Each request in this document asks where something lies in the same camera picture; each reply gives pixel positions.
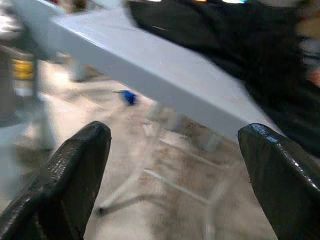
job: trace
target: black cloth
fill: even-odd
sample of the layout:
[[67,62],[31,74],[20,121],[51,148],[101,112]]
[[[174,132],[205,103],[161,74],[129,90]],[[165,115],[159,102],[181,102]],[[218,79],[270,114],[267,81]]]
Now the black cloth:
[[295,8],[210,5],[192,0],[129,2],[137,25],[203,54],[242,80],[290,138],[320,157],[320,89],[306,81]]

